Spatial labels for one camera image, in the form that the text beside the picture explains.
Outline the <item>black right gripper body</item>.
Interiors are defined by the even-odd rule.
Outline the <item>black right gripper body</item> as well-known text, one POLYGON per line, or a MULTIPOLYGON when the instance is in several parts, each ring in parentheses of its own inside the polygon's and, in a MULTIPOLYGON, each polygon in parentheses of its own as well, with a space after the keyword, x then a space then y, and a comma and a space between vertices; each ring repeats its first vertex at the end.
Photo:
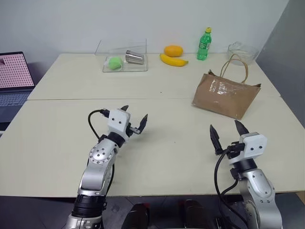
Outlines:
POLYGON ((240 152, 245 148, 245 143, 232 142, 223 152, 223 156, 227 156, 228 159, 233 159, 240 155, 240 152))

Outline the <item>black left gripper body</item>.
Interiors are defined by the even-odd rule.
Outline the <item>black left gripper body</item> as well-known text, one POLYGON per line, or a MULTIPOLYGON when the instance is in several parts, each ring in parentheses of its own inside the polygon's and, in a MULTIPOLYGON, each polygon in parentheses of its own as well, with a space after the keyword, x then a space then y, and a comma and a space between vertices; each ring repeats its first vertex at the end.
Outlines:
POLYGON ((138 128, 135 127, 131 127, 131 123, 128 123, 127 127, 126 127, 126 135, 128 137, 131 137, 133 134, 137 134, 139 135, 141 132, 138 128))

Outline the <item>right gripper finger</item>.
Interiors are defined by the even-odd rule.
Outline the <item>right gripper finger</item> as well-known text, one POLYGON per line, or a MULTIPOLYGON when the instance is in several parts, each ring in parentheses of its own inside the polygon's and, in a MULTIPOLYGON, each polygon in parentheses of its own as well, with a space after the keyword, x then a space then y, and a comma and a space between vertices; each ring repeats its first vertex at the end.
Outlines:
POLYGON ((210 139, 214 146, 215 154, 220 155, 223 153, 223 149, 219 141, 219 135, 212 125, 210 125, 209 130, 210 130, 210 139))
POLYGON ((235 120, 234 122, 240 136, 247 136, 249 134, 248 129, 240 121, 235 120))

